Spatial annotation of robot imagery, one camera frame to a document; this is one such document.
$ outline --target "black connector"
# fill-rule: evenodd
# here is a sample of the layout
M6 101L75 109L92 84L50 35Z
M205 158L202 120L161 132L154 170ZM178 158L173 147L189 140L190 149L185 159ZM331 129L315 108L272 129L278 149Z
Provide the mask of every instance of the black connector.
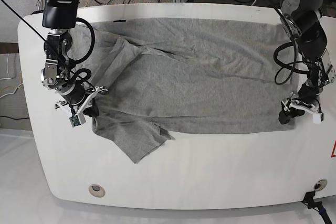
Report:
M327 210L323 207L323 204L321 201L319 202L315 202L313 197L315 196L315 191L310 191L308 193L306 193L306 195L304 196L304 199L302 201L302 203L304 203L308 209L312 209L312 208L316 208L318 209L318 212L320 214L320 216L322 217L323 221L325 224L332 224L328 214L327 214Z

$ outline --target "round hole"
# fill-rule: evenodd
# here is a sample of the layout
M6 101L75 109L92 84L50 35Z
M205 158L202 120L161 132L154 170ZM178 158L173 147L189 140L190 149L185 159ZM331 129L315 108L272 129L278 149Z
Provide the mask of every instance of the round hole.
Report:
M102 188L99 185L91 185L89 186L89 192L91 193L91 195L97 197L97 198L101 198L105 196L105 190L104 188Z
M327 183L326 179L321 179L314 185L314 191L322 191L327 186Z
M316 185L314 186L314 190L318 190L320 187L321 187L320 184L316 184Z
M100 190L100 187L99 187L99 186L92 186L92 189L93 189L94 191L99 191L99 190Z

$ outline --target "gray cloth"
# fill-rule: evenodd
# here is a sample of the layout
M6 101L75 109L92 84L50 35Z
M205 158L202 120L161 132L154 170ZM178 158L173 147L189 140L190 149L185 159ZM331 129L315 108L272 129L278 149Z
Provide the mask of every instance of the gray cloth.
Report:
M80 67L107 86L96 98L93 131L114 141L134 163L170 139L166 131L236 134L283 131L280 101L298 78L277 86L273 61L288 41L274 25L209 19L137 19L93 24L96 45ZM89 31L71 31L73 58L84 55ZM289 62L291 49L279 57ZM288 73L283 72L279 81Z

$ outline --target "white table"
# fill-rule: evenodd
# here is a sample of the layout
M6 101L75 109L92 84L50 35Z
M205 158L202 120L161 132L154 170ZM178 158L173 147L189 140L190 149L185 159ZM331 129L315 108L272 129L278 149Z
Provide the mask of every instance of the white table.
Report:
M31 132L0 129L0 223L10 224L322 224L302 203L267 207L167 211L59 200L47 185ZM336 197L323 199L336 220Z
M272 9L217 4L133 4L88 7L87 21L170 17L280 23ZM26 20L42 35L42 15ZM321 20L336 65L336 20ZM336 195L336 85L325 88L325 122L297 119L293 131L247 135L171 133L175 141L134 165L115 144L94 135L91 120L73 129L54 109L60 97L40 83L43 41L22 22L18 28L25 93L34 137L51 192L60 199L149 209L223 209L300 201L320 179L328 186L317 197ZM106 195L89 194L91 184Z

